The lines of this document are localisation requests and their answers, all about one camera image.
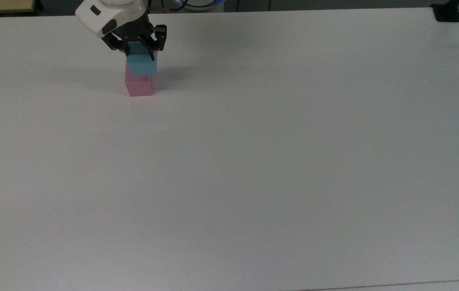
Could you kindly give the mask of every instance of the pink block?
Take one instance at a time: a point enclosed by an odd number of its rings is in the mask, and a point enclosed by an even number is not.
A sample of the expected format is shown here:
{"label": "pink block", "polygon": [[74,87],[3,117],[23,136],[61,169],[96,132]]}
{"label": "pink block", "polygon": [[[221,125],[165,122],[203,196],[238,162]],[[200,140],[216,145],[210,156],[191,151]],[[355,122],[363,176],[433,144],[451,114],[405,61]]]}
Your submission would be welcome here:
{"label": "pink block", "polygon": [[129,96],[152,96],[152,76],[134,76],[125,65],[125,85]]}

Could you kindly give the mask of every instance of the gray background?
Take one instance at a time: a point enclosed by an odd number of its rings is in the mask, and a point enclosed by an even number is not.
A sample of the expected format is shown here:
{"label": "gray background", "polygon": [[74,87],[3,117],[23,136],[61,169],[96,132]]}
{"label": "gray background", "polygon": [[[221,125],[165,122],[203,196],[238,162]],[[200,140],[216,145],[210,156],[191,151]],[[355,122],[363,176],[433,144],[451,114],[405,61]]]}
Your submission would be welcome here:
{"label": "gray background", "polygon": [[[41,0],[42,15],[73,15],[82,0]],[[271,0],[271,11],[301,11],[318,9],[364,9],[429,7],[433,3],[447,0]],[[165,6],[174,5],[165,0]],[[161,6],[160,0],[153,0],[152,6]],[[240,0],[239,11],[267,11],[269,0]],[[237,0],[226,0],[225,12],[235,12]]]}

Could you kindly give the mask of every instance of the stacked blocks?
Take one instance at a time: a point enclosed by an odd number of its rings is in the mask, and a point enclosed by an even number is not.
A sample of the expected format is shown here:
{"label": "stacked blocks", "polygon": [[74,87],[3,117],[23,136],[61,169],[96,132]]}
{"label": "stacked blocks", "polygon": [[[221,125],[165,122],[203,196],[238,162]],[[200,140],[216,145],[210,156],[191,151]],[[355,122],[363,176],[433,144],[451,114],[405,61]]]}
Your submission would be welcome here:
{"label": "stacked blocks", "polygon": [[129,42],[125,66],[125,85],[129,96],[152,96],[152,76],[157,75],[157,54],[152,61],[148,50],[139,42]]}

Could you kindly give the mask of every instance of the white table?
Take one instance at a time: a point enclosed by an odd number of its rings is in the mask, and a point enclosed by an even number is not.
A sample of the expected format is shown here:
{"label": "white table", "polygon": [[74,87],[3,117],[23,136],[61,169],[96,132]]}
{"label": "white table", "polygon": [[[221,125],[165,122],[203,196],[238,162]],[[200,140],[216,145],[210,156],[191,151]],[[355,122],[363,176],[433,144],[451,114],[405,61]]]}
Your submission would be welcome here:
{"label": "white table", "polygon": [[459,23],[152,15],[153,97],[74,17],[0,19],[0,290],[459,280]]}

